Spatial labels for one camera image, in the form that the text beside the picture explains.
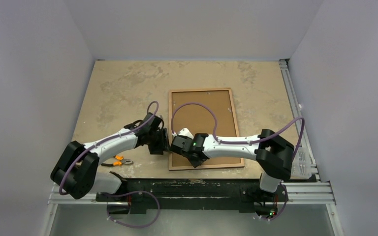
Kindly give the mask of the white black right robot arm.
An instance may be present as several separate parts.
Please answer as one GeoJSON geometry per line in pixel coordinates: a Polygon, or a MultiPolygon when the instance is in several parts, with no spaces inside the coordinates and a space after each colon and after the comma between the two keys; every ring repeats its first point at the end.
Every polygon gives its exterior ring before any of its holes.
{"type": "Polygon", "coordinates": [[[213,134],[192,135],[182,130],[173,137],[170,150],[186,158],[197,168],[207,160],[221,157],[256,161],[262,168],[257,195],[268,200],[282,181],[291,178],[297,148],[279,133],[263,129],[260,134],[246,137],[219,137],[213,134]]]}

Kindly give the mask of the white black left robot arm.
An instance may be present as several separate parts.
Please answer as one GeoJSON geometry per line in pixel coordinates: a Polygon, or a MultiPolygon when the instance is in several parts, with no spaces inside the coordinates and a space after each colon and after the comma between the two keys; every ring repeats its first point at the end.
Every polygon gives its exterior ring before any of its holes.
{"type": "Polygon", "coordinates": [[[151,155],[169,151],[164,120],[147,113],[143,120],[125,125],[118,132],[89,143],[72,141],[67,144],[50,179],[63,195],[80,199],[88,193],[107,193],[114,201],[127,195],[125,179],[117,173],[99,173],[99,166],[116,155],[147,146],[151,155]]]}

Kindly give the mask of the clear plastic parts box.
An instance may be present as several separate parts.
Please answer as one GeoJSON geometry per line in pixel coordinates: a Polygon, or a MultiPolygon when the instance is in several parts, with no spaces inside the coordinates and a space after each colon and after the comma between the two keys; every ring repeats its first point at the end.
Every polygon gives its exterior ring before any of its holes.
{"type": "Polygon", "coordinates": [[[311,159],[304,147],[299,147],[292,162],[291,179],[309,179],[311,177],[311,159]]]}

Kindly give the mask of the orange handled pliers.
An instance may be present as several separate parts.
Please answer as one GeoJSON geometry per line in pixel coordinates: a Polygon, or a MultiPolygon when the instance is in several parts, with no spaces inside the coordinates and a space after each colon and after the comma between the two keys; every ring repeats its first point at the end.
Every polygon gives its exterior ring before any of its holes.
{"type": "Polygon", "coordinates": [[[113,163],[102,163],[101,166],[104,167],[115,167],[115,166],[122,166],[122,165],[132,165],[134,162],[130,159],[126,159],[123,156],[114,156],[116,159],[113,163]]]}

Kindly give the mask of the aluminium side rail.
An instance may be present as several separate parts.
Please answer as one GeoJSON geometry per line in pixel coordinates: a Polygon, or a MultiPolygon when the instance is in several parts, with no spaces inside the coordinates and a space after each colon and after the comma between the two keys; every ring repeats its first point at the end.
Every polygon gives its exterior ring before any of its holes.
{"type": "MultiPolygon", "coordinates": [[[[281,59],[279,60],[279,66],[281,69],[287,96],[290,102],[292,114],[294,117],[299,117],[302,115],[301,106],[297,101],[293,82],[288,69],[288,63],[285,59],[281,59]]],[[[338,217],[335,196],[331,183],[322,182],[320,180],[316,161],[314,159],[306,129],[303,130],[301,147],[299,148],[297,159],[298,162],[303,161],[304,163],[302,165],[295,164],[295,171],[300,174],[310,174],[311,179],[315,179],[315,182],[303,183],[302,185],[304,186],[304,191],[294,192],[292,197],[289,199],[289,203],[323,207],[323,213],[326,216],[326,223],[329,226],[330,235],[343,236],[344,231],[338,217]]]]}

